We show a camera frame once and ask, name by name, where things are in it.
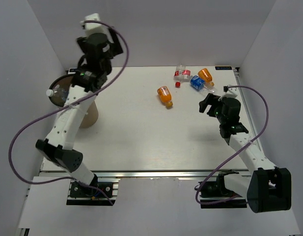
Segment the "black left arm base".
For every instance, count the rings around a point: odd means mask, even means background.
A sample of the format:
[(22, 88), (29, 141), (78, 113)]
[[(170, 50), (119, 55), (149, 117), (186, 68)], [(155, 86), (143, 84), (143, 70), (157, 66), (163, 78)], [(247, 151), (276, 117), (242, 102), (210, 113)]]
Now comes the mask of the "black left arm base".
[(97, 188), (92, 189), (72, 180), (69, 185), (67, 206), (112, 206), (117, 197), (119, 179), (114, 177), (99, 177)]

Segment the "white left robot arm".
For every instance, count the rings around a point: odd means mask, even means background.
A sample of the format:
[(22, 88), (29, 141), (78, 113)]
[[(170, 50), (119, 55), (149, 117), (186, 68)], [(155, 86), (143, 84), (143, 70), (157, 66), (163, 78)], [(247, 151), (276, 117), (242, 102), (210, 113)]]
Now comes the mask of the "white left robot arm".
[(96, 32), (77, 39), (83, 52), (68, 90), (64, 110), (56, 116), (55, 124), (35, 147), (55, 165), (81, 182), (81, 191), (87, 196), (97, 193), (97, 176), (83, 163), (83, 154), (73, 149), (75, 136), (82, 124), (96, 92), (102, 88), (111, 73), (111, 60), (123, 52), (116, 32), (110, 35)]

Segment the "clear bottle blue label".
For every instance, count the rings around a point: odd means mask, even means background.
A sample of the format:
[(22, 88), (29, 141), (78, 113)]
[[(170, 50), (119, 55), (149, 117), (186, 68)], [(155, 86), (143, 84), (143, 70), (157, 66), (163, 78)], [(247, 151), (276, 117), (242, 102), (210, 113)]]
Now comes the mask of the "clear bottle blue label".
[(54, 103), (64, 103), (66, 101), (68, 91), (60, 87), (60, 85), (56, 85), (54, 88), (46, 90), (46, 95)]

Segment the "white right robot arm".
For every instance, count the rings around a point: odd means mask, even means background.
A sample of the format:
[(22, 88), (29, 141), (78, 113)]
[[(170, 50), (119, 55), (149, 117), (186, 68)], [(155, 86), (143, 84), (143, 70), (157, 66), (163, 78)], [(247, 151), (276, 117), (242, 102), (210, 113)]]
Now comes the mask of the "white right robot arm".
[(221, 137), (238, 153), (251, 178), (233, 170), (221, 171), (215, 181), (203, 184), (201, 203), (224, 206), (229, 197), (233, 207), (238, 203), (233, 197), (238, 195), (255, 213), (289, 210), (291, 173), (286, 168), (277, 167), (252, 143), (248, 130), (240, 122), (240, 101), (235, 96), (220, 97), (210, 93), (199, 103), (201, 113), (206, 109), (208, 116), (219, 121)]

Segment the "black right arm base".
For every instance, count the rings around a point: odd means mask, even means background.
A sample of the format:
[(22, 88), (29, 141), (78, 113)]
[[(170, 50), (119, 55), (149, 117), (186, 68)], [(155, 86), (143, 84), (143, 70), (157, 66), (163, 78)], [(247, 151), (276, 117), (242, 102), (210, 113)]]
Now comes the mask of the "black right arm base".
[[(206, 182), (200, 190), (200, 201), (202, 203), (211, 203), (236, 196), (235, 192), (226, 189), (224, 185), (224, 177), (232, 174), (238, 175), (239, 172), (233, 170), (222, 171), (218, 173), (215, 180)], [(238, 195), (237, 198), (226, 202), (213, 205), (200, 205), (200, 207), (201, 209), (247, 208), (247, 202)]]

